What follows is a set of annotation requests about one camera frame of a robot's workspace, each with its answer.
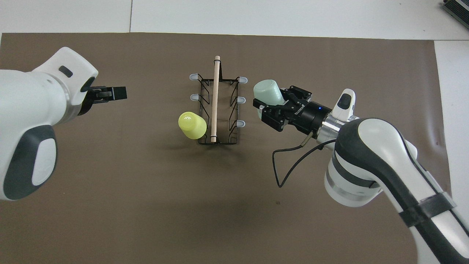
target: black wire rack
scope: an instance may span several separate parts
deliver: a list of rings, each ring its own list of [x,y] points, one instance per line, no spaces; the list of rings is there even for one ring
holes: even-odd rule
[[[210,124],[210,115],[206,110],[206,106],[210,105],[211,103],[211,94],[210,91],[207,89],[207,87],[210,86],[210,83],[213,83],[213,79],[206,79],[202,77],[198,73],[191,74],[189,76],[190,80],[193,81],[198,81],[200,83],[200,93],[195,93],[190,96],[190,99],[192,101],[198,101],[199,102],[199,115],[207,122],[207,128],[208,124]],[[230,108],[231,108],[231,114],[228,118],[228,137],[225,139],[220,139],[217,136],[217,140],[215,142],[210,141],[210,136],[207,135],[207,133],[210,133],[207,131],[205,135],[203,135],[201,138],[197,140],[197,142],[201,145],[234,145],[238,143],[238,135],[239,131],[238,129],[241,127],[244,127],[246,125],[246,122],[242,121],[239,119],[239,105],[244,104],[246,102],[246,98],[239,96],[239,84],[245,84],[248,82],[248,79],[246,77],[236,77],[235,79],[224,79],[222,75],[222,70],[221,70],[221,63],[220,63],[220,72],[219,72],[219,82],[221,83],[229,83],[229,88],[232,88],[233,91],[231,92],[231,97],[230,97]]]

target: light green cup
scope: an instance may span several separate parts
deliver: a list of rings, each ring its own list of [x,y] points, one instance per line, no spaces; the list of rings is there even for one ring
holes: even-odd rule
[[[179,116],[178,124],[182,132],[192,140],[203,137],[207,131],[207,122],[192,112],[184,112]]]
[[[274,80],[263,80],[254,85],[254,98],[269,105],[285,104],[285,100],[280,93],[279,86]],[[259,118],[261,118],[261,110],[259,109],[257,112],[259,114]]]

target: yellow cup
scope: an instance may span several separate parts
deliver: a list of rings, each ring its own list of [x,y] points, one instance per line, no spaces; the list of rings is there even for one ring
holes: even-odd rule
[[[207,131],[207,122],[192,112],[184,112],[179,117],[178,124],[182,132],[192,140],[203,137]]]

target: black button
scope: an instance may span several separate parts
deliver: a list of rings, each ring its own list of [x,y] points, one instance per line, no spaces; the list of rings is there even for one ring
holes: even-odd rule
[[[344,93],[340,97],[339,102],[337,102],[337,105],[342,109],[348,109],[350,107],[351,101],[352,101],[352,96],[350,96],[350,94]]]
[[[65,74],[65,76],[67,76],[68,78],[72,77],[73,75],[73,72],[63,65],[60,66],[59,71]]]

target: velcro strap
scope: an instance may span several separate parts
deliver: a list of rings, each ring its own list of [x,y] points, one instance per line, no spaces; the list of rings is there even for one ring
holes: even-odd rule
[[[438,193],[419,204],[409,207],[399,213],[407,227],[420,224],[434,216],[453,209],[456,204],[448,193]]]

